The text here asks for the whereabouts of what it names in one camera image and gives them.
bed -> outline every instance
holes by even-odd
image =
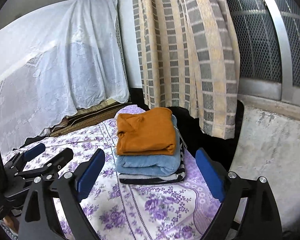
[[[126,106],[119,113],[144,112],[136,105]],[[81,207],[102,240],[111,239],[200,239],[220,202],[213,198],[195,159],[185,150],[186,178],[181,183],[157,186],[125,185],[118,181],[114,149],[117,143],[116,117],[98,125],[83,128],[57,138],[40,142],[3,156],[6,163],[16,152],[24,152],[39,143],[46,151],[27,164],[25,170],[42,167],[65,148],[71,148],[74,158],[59,175],[74,171],[89,160],[97,148],[105,152],[105,165],[87,199]],[[61,203],[55,199],[62,229],[73,239]]]
[[[63,1],[0,30],[3,153],[109,99],[129,99],[117,0]]]

white lace cloth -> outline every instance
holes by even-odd
[[[77,108],[127,102],[117,0],[69,0],[0,30],[0,148],[6,153]]]

purple floral bedsheet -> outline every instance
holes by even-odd
[[[144,110],[127,106],[118,113],[138,114]],[[125,185],[115,170],[114,149],[117,143],[116,119],[108,119],[57,138],[45,138],[46,151],[28,163],[24,170],[43,166],[65,148],[74,152],[73,160],[60,170],[74,171],[79,163],[91,158],[101,148],[105,165],[87,199],[81,206],[102,240],[110,239],[200,239],[216,214],[220,202],[213,198],[196,163],[185,152],[186,178],[181,183],[166,185]],[[40,142],[3,156],[6,163],[16,152],[24,152]],[[54,199],[62,229],[74,239],[59,199]]]

metal screw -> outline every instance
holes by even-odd
[[[34,183],[39,183],[41,181],[41,177],[35,177],[33,182]]]
[[[266,183],[267,179],[265,177],[260,177],[259,180],[261,181],[261,183]]]
[[[234,179],[237,177],[237,174],[235,172],[231,171],[228,173],[228,176],[229,176],[229,178]]]
[[[69,179],[72,177],[72,172],[68,171],[63,175],[66,179]]]

striped folded cloth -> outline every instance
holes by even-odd
[[[185,179],[186,169],[183,163],[184,147],[181,144],[180,147],[180,166],[177,171],[169,176],[146,176],[146,175],[133,175],[120,173],[118,175],[119,181],[123,184],[133,185],[157,185],[157,184],[169,184],[175,182],[181,182]]]

